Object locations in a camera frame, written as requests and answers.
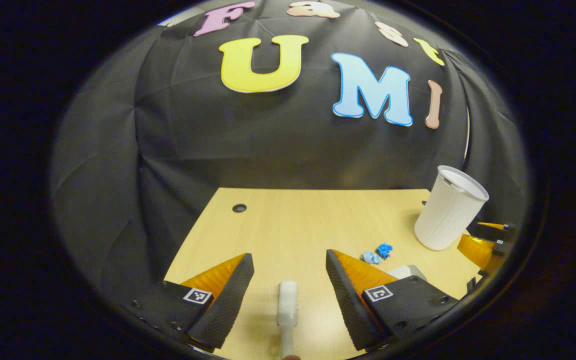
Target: crumpled blue paper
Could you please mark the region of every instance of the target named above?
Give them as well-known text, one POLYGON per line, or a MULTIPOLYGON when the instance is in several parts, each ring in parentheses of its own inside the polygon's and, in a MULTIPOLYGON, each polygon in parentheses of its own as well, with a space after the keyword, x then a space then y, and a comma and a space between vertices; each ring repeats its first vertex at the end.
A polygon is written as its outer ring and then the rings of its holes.
POLYGON ((372 252, 372 251, 365 251, 364 253, 362 253, 361 254, 361 260, 364 260, 364 262, 366 262, 368 264, 381 264, 382 263, 382 258, 377 256, 377 254, 372 252))
POLYGON ((389 244, 383 243, 383 244, 380 244, 379 247, 377 248, 377 254, 379 254, 379 256, 381 256, 384 259, 388 259, 391 257, 391 255, 390 255, 391 250, 393 250, 392 246, 390 246, 389 244))

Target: white paper cup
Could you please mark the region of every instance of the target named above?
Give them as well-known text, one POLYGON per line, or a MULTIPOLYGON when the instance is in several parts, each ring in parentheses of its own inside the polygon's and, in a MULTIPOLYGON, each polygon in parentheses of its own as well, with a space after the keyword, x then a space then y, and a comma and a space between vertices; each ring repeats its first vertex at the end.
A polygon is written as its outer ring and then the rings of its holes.
POLYGON ((444 250, 475 219, 489 194, 480 183, 453 167, 441 165, 416 223, 414 234, 432 250, 444 250))

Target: black fabric backdrop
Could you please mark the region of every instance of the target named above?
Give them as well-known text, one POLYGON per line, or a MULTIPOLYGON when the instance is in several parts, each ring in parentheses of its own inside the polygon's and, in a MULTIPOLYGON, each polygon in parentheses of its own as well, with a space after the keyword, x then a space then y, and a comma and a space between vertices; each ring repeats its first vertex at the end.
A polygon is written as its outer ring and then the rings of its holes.
POLYGON ((423 23, 409 29, 328 3, 339 18, 290 16, 289 0, 266 0, 198 37, 203 14, 156 26, 74 96, 54 143, 50 195, 66 248, 112 303, 128 303, 164 277, 218 187, 430 189, 437 166, 448 165, 489 192, 478 219, 523 223, 531 194, 519 116, 491 75, 425 38, 446 65, 435 63, 413 41, 428 29, 423 23), (409 47, 383 37, 375 21, 402 32, 409 47), (221 44, 260 38, 251 68, 263 73, 277 68, 271 39, 284 34, 309 38, 297 81, 269 93, 222 84, 221 44), (333 53, 362 57, 377 78, 388 66, 409 73, 413 124, 336 116, 341 75, 333 53), (438 129, 425 126, 428 80, 443 88, 438 129))

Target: letter m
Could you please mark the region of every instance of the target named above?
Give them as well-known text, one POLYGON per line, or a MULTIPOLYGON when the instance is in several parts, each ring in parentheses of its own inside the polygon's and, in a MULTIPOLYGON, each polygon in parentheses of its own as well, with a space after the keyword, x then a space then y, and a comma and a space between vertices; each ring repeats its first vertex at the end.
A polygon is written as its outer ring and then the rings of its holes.
POLYGON ((368 68, 366 62, 356 55, 335 52, 332 60, 341 68, 341 100, 333 105, 333 112, 341 117, 361 117, 364 108, 359 105, 359 93, 373 119, 382 113, 386 101, 390 105, 383 116, 391 124, 410 126, 408 82, 410 75, 394 66, 388 66, 381 79, 368 68))

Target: white handle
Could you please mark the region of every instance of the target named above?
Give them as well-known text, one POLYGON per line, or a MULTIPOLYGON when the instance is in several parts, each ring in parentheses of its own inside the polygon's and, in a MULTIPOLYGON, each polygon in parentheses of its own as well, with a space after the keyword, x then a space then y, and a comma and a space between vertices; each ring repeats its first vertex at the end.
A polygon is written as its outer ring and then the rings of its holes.
POLYGON ((293 328, 286 326, 281 329, 281 357, 285 358, 288 355, 295 355, 293 353, 293 328))

